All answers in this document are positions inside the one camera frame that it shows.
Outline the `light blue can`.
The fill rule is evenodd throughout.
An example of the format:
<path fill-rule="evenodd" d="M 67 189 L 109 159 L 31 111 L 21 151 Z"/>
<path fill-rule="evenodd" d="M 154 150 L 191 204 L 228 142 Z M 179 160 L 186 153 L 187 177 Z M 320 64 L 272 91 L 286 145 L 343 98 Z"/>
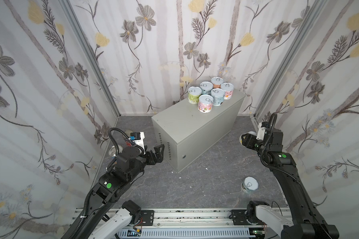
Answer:
<path fill-rule="evenodd" d="M 213 97 L 213 106 L 220 106 L 224 101 L 225 91 L 221 88 L 214 88 L 210 95 Z"/>

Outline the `yellow labelled can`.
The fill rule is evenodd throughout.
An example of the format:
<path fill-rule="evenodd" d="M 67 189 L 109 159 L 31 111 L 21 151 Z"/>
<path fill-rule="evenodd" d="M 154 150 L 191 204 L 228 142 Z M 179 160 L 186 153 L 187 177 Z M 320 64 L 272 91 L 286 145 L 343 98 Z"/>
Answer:
<path fill-rule="evenodd" d="M 242 134 L 239 137 L 240 143 L 245 147 L 253 147 L 257 141 L 257 133 L 254 131 Z"/>

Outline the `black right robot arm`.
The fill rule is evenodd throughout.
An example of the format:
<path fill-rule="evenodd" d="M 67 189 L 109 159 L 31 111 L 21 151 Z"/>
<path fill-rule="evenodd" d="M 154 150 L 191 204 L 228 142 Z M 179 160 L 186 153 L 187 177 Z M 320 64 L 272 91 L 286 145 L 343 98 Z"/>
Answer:
<path fill-rule="evenodd" d="M 286 223 L 281 215 L 269 209 L 259 215 L 261 205 L 255 206 L 255 217 L 267 224 L 282 239 L 337 239 L 339 231 L 329 225 L 310 199 L 291 154 L 283 152 L 283 133 L 265 129 L 262 139 L 253 132 L 240 136 L 240 143 L 255 150 L 262 165 L 267 167 L 280 184 L 288 202 L 292 220 Z"/>

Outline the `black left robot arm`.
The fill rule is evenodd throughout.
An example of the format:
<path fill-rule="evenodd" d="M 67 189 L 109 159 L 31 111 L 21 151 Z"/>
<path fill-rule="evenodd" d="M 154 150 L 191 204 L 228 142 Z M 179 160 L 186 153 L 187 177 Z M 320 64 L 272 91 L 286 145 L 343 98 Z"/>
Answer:
<path fill-rule="evenodd" d="M 89 190 L 81 213 L 62 238 L 89 238 L 107 212 L 132 186 L 137 176 L 144 172 L 144 168 L 163 161 L 165 146 L 161 144 L 154 147 L 154 150 L 141 153 L 138 147 L 132 146 L 116 155 L 116 164 L 112 165 Z"/>

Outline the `pink fruit labelled can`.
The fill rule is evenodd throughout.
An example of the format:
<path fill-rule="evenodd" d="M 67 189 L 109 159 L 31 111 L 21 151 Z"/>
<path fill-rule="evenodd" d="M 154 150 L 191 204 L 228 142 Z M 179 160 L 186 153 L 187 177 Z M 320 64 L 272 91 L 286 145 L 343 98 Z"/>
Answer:
<path fill-rule="evenodd" d="M 232 97 L 234 86 L 231 83 L 223 83 L 220 88 L 224 90 L 224 99 L 229 100 Z"/>

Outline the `green labelled can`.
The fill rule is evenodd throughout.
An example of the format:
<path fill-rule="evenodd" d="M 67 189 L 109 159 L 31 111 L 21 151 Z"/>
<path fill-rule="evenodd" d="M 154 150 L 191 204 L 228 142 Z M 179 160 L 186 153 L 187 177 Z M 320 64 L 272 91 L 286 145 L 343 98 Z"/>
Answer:
<path fill-rule="evenodd" d="M 190 104 L 198 104 L 199 97 L 202 95 L 200 87 L 190 87 L 187 92 L 187 99 Z"/>

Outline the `orange labelled can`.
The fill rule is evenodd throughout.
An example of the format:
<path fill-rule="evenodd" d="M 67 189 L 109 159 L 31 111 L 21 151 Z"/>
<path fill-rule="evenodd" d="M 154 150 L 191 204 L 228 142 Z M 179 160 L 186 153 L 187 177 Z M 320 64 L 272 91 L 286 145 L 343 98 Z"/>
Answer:
<path fill-rule="evenodd" d="M 221 85 L 224 83 L 224 80 L 220 77 L 213 77 L 211 78 L 210 82 L 213 84 L 213 88 L 220 88 Z"/>

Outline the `white-lid can front right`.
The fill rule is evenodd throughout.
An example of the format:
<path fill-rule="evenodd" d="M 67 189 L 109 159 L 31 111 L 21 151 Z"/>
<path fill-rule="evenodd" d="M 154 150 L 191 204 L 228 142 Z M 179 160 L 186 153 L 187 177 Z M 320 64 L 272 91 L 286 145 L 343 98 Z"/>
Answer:
<path fill-rule="evenodd" d="M 258 181 L 253 177 L 246 177 L 242 182 L 242 189 L 246 192 L 256 191 L 259 187 Z"/>

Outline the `teal labelled white-lid can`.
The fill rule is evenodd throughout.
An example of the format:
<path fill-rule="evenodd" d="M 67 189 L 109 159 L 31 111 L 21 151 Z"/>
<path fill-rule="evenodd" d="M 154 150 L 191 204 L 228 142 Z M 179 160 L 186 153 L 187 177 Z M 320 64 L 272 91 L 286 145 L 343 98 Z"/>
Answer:
<path fill-rule="evenodd" d="M 211 82 L 201 82 L 199 86 L 202 90 L 202 95 L 210 95 L 213 89 L 213 83 Z"/>

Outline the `blue labelled tin can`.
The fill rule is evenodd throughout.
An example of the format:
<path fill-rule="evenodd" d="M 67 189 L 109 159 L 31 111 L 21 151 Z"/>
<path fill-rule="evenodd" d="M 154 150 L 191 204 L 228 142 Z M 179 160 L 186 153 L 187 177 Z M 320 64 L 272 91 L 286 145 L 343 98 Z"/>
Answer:
<path fill-rule="evenodd" d="M 112 146 L 110 149 L 109 149 L 109 155 L 111 156 L 111 157 L 115 157 L 117 154 L 118 154 L 118 152 L 117 152 L 117 149 L 116 149 L 116 147 L 115 146 Z"/>

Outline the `grey metal cabinet box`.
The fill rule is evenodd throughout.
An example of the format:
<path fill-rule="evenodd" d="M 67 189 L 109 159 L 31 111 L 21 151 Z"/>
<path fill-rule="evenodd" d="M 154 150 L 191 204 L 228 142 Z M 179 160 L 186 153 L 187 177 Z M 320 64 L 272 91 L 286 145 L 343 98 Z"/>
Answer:
<path fill-rule="evenodd" d="M 231 131 L 244 98 L 234 92 L 209 113 L 183 100 L 152 116 L 156 140 L 165 146 L 164 159 L 176 172 L 189 166 Z"/>

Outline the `dark blue tomato can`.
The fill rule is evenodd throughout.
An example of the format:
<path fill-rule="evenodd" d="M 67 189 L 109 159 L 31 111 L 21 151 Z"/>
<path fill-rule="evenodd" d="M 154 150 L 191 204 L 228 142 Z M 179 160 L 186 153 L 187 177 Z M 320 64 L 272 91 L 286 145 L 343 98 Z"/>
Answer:
<path fill-rule="evenodd" d="M 132 132 L 133 132 L 133 131 L 130 130 L 130 129 L 125 130 L 125 134 L 126 134 L 128 137 L 131 137 L 131 133 L 132 133 Z"/>

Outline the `pink labelled white-lid can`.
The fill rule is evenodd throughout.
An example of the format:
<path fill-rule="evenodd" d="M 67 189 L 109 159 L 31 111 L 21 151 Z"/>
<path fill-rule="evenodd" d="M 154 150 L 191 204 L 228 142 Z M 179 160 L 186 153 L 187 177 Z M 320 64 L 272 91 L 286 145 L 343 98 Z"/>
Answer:
<path fill-rule="evenodd" d="M 209 113 L 213 107 L 213 97 L 210 95 L 201 95 L 198 99 L 198 110 L 202 113 Z"/>

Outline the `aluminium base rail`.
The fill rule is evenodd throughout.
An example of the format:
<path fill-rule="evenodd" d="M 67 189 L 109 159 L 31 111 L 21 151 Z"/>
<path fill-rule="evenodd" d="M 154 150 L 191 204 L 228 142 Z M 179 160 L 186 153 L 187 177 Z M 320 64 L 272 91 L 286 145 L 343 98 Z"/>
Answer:
<path fill-rule="evenodd" d="M 272 213 L 281 215 L 286 223 L 291 222 L 288 208 L 272 208 L 266 206 Z M 171 228 L 234 228 L 249 229 L 251 239 L 279 239 L 267 224 L 262 221 L 250 222 L 245 209 L 144 209 L 139 222 L 134 223 L 132 216 L 125 209 L 111 209 L 109 220 L 97 225 L 90 239 L 120 239 L 118 232 L 123 229 L 133 229 L 141 233 L 143 229 L 171 229 Z"/>

